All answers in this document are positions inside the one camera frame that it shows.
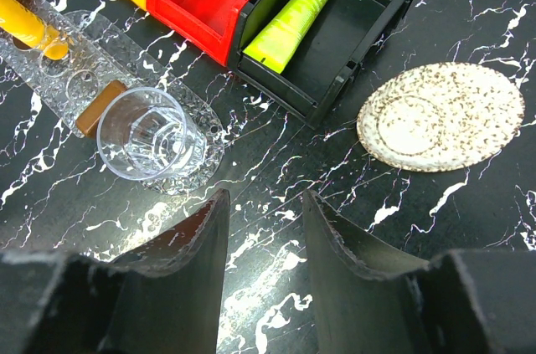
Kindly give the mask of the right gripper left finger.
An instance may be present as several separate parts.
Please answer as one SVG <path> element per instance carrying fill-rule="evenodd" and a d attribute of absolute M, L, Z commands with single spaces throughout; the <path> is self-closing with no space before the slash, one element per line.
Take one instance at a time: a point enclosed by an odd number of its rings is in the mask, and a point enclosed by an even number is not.
<path fill-rule="evenodd" d="M 111 262 L 61 250 L 1 253 L 4 353 L 213 353 L 230 196 Z"/>

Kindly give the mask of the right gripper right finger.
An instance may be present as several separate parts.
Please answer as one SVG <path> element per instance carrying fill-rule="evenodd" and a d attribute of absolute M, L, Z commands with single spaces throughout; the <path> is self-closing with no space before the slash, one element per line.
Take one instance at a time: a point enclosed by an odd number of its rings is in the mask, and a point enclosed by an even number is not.
<path fill-rule="evenodd" d="M 321 352 L 534 352 L 534 253 L 452 249 L 424 260 L 313 191 L 302 206 Z"/>

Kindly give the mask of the clear plastic cup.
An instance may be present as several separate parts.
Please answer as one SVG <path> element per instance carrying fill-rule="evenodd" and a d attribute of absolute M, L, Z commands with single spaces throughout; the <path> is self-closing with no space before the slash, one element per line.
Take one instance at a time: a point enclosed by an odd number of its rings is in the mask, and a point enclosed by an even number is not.
<path fill-rule="evenodd" d="M 129 89 L 104 110 L 96 142 L 104 163 L 131 181 L 187 177 L 205 161 L 207 139 L 169 93 Z"/>

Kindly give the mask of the clear acrylic toothbrush holder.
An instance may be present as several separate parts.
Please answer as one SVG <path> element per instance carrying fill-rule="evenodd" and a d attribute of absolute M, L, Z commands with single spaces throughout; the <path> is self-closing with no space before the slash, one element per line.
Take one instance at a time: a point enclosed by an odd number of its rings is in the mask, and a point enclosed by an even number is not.
<path fill-rule="evenodd" d="M 128 87 L 126 75 L 46 0 L 17 1 L 56 28 L 69 52 L 49 59 L 1 28 L 1 58 L 71 131 L 95 138 L 104 110 Z"/>

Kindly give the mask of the green toothpaste tube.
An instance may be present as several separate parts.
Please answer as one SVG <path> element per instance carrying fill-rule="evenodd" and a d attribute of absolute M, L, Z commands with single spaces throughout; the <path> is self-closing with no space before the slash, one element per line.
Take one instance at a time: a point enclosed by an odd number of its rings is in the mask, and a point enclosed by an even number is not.
<path fill-rule="evenodd" d="M 244 54 L 282 73 L 328 0 L 289 0 L 245 48 Z"/>

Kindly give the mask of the yellow toothpaste tube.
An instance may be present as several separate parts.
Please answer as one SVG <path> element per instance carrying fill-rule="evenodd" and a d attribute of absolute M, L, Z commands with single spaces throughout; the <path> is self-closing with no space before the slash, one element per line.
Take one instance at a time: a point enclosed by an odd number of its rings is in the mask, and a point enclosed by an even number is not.
<path fill-rule="evenodd" d="M 31 49 L 41 50 L 49 59 L 60 60 L 69 52 L 59 31 L 17 0 L 1 0 L 1 28 Z"/>

